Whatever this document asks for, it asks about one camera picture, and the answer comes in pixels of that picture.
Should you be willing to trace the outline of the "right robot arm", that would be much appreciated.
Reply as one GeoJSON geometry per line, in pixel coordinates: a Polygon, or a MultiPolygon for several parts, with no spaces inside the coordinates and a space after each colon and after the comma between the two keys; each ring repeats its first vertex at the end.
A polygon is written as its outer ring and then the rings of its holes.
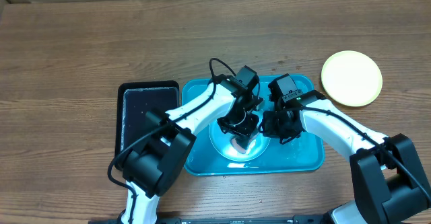
{"type": "Polygon", "coordinates": [[[402,223],[430,208],[430,183],[410,138],[366,128],[320,92],[304,93],[289,75],[268,88],[274,109],[263,114],[264,136],[286,144],[310,133],[350,164],[354,199],[329,211],[326,223],[402,223]]]}

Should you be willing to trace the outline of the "light blue plate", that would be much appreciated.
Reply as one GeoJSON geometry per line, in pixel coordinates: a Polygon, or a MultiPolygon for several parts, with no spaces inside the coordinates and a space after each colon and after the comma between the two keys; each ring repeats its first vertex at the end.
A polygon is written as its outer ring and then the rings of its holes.
{"type": "Polygon", "coordinates": [[[216,122],[209,125],[209,138],[216,151],[226,159],[232,161],[250,161],[262,155],[269,146],[269,138],[261,133],[256,133],[248,142],[246,148],[242,148],[234,140],[234,135],[224,134],[216,122]]]}

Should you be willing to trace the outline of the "green and pink sponge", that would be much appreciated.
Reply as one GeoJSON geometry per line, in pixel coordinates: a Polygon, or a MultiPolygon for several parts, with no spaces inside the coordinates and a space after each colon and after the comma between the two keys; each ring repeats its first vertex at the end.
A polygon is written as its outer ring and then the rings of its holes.
{"type": "Polygon", "coordinates": [[[245,154],[253,138],[234,136],[230,139],[231,146],[239,153],[245,154]]]}

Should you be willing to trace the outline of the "yellow plate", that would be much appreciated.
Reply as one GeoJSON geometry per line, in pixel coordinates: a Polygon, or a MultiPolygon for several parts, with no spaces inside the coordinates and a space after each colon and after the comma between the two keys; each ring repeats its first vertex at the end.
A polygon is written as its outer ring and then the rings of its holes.
{"type": "Polygon", "coordinates": [[[321,82],[333,100],[350,107],[372,103],[383,88],[378,65],[369,56],[354,50],[331,55],[322,67],[321,82]]]}

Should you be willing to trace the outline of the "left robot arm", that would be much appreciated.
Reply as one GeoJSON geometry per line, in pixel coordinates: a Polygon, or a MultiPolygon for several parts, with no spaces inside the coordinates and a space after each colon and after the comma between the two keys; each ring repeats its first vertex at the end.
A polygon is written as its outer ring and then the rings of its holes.
{"type": "Polygon", "coordinates": [[[155,223],[159,197],[178,178],[197,135],[212,122],[231,134],[235,150],[246,153],[257,135],[253,112],[262,98],[253,93],[259,77],[250,67],[236,75],[213,76],[207,89],[189,103],[145,115],[144,136],[117,153],[108,166],[108,179],[128,191],[127,207],[117,223],[155,223]]]}

